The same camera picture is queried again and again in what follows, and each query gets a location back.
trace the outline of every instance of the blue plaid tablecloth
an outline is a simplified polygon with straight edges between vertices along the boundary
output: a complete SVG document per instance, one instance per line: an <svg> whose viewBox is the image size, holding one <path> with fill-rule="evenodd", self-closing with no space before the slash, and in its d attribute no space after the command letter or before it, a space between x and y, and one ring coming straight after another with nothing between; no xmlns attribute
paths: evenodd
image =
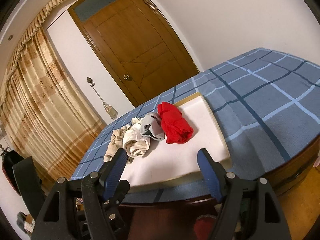
<svg viewBox="0 0 320 240"><path fill-rule="evenodd" d="M290 54L258 48L184 81L106 126L71 179L97 171L114 129L195 92L208 102L224 135L233 167L256 179L303 150L320 133L320 67ZM124 202L165 202L209 194L203 180L127 194Z"/></svg>

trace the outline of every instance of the door frame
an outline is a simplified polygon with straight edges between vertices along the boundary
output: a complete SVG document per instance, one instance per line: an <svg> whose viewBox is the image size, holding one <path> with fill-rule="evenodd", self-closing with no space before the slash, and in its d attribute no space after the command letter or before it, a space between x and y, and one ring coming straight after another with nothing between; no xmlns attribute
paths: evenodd
<svg viewBox="0 0 320 240"><path fill-rule="evenodd" d="M68 12L70 14L70 16L72 17L73 21L76 23L77 27L79 28L80 32L82 33L82 35L84 36L84 38L86 39L86 41L89 43L90 47L92 48L92 50L95 52L95 54L97 55L97 57L99 58L99 60L102 62L102 64L104 65L105 69L109 72L109 74L111 75L111 77L114 79L114 81L116 82L116 84L120 87L120 89L122 90L122 92L125 94L125 96L129 99L129 101L133 104L134 107L139 106L138 102L135 100L135 98L133 97L133 95L130 93L130 91L126 88L126 86L124 85L124 83L122 82L122 80L118 77L118 75L116 74L116 72L112 69L112 67L109 65L109 63L107 62L107 60L105 59L105 57L102 55L102 53L100 52L100 50L98 49L98 47L94 44L94 42L92 41L91 37L89 36L89 34L87 33L87 31L85 30L85 28L83 27L82 22L80 21L79 17L77 16L77 14L74 11L74 8L77 7L79 4L81 4L83 1L85 0L78 0L76 1L73 5L71 5L68 8ZM166 18L163 16L163 14L160 12L160 10L157 8L157 6L151 1L151 0L143 0L146 5L148 5L148 7L151 8L151 10L157 15L157 17L160 19L161 23L165 26L165 28L168 30L168 32L170 33L170 35L172 36L172 38L174 39L175 43L177 44L178 48L180 49L180 51L184 54L184 56L186 57L186 59L190 59L192 61L192 63L194 64L190 54L188 53L187 49L185 48L185 46L183 45L183 43L181 42L181 40L179 39L178 35L175 33L174 29L171 27L171 25L169 24L169 22L166 20Z"/></svg>

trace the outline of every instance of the yellow floor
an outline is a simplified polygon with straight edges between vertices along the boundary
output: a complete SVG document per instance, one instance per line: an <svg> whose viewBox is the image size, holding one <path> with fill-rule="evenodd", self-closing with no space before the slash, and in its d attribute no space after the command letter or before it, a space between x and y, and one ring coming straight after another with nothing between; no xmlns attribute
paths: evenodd
<svg viewBox="0 0 320 240"><path fill-rule="evenodd" d="M279 197L292 240L302 240L320 214L320 167L312 168L296 188Z"/></svg>

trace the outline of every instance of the door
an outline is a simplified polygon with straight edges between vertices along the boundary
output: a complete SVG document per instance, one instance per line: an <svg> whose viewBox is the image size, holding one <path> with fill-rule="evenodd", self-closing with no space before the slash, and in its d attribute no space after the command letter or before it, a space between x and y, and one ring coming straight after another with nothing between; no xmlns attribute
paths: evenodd
<svg viewBox="0 0 320 240"><path fill-rule="evenodd" d="M134 106L198 73L175 32L148 0L107 0L96 13L95 4L101 0L87 1L69 12ZM87 8L93 12L83 17L81 10L87 13Z"/></svg>

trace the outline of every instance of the white tray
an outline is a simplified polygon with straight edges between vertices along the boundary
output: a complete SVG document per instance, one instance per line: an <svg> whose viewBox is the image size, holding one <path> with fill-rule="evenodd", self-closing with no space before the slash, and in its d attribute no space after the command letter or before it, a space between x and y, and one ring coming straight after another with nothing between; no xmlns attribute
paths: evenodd
<svg viewBox="0 0 320 240"><path fill-rule="evenodd" d="M130 183L130 192L173 187L202 178L197 152L206 148L214 161L232 167L230 154L219 125L202 95L197 92L174 104L193 128L184 144L167 144L150 139L150 149L142 158L127 164L121 179Z"/></svg>

